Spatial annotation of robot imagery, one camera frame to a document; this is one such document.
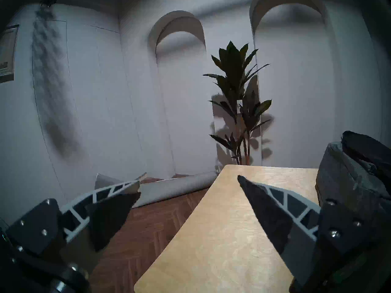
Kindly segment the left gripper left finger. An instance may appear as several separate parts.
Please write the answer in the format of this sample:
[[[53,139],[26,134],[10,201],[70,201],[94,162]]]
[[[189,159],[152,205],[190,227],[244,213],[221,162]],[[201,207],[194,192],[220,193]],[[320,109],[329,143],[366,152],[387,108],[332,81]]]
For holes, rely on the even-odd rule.
[[[47,198],[17,219],[6,230],[15,246],[40,256],[57,237],[70,244],[87,229],[87,243],[98,252],[121,229],[140,198],[138,180],[90,191],[59,207]]]

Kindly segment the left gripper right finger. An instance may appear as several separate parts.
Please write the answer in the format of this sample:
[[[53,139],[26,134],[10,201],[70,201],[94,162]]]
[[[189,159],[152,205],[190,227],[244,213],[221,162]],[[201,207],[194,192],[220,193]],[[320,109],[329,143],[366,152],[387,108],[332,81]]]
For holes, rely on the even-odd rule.
[[[340,200],[321,206],[237,176],[269,241],[293,275],[290,286],[344,286],[369,264],[371,228]]]

